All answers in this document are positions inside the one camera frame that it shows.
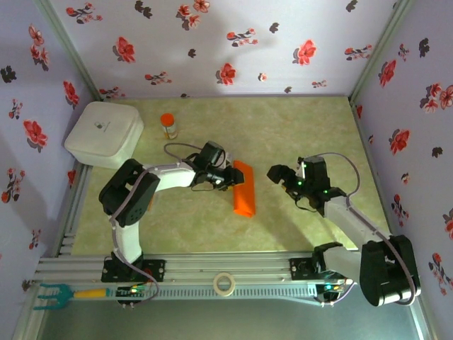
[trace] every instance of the black bracket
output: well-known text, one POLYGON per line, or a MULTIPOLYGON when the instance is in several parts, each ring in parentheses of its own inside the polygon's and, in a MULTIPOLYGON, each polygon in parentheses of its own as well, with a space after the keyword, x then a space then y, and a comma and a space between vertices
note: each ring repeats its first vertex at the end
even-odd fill
MULTIPOLYGON (((125 268, 125 264, 118 263, 118 259, 113 256, 111 259, 104 261, 104 268, 102 271, 101 282, 116 283, 116 282, 133 282, 143 283, 149 279, 142 274, 125 268)), ((140 259, 133 263, 139 269, 142 269, 145 273, 148 273, 157 282, 162 282, 165 275, 165 261, 164 260, 145 260, 140 259)))
POLYGON ((293 281, 307 280, 344 280, 343 275, 335 271, 323 271, 319 273, 313 265, 311 257, 289 259, 289 271, 293 281))

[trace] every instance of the orange foam block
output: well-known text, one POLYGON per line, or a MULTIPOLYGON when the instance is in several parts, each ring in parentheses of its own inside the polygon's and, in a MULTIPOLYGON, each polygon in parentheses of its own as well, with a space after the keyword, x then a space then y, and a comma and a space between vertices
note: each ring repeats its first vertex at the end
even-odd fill
POLYGON ((233 187, 233 211, 238 215, 252 217, 256 213, 253 168, 242 161, 234 161, 233 167, 241 170, 244 177, 244 183, 233 187))

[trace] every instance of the floral wallpaper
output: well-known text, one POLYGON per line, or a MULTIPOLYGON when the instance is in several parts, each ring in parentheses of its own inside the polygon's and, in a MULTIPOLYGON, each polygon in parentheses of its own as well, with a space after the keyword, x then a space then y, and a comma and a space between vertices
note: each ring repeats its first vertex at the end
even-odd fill
POLYGON ((423 300, 435 316, 439 339, 453 337, 449 5, 449 0, 415 2, 356 103, 360 129, 373 141, 366 148, 385 208, 413 243, 423 300))
POLYGON ((103 98, 349 95, 395 0, 283 2, 50 0, 103 98))
POLYGON ((32 0, 2 4, 0 21, 0 338, 11 339, 76 179, 62 144, 91 96, 32 0))

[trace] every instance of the orange-capped jar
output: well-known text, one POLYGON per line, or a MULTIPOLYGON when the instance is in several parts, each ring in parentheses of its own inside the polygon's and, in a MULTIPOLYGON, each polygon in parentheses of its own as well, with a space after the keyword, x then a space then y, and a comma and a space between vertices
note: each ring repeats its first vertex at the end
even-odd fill
POLYGON ((169 140, 176 138, 178 131, 176 129, 175 118, 171 113, 164 113, 161 115, 161 124, 164 128, 165 138, 169 140))

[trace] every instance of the roll of tape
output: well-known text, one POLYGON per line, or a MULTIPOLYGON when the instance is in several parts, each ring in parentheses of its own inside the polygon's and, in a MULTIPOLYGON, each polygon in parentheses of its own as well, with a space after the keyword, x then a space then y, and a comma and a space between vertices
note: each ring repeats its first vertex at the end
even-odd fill
POLYGON ((236 281, 234 280, 234 277, 229 273, 218 273, 214 278, 214 291, 221 296, 230 296, 231 294, 233 294, 235 287, 236 281), (219 287, 219 281, 223 278, 227 278, 230 282, 230 286, 226 290, 223 290, 219 287))

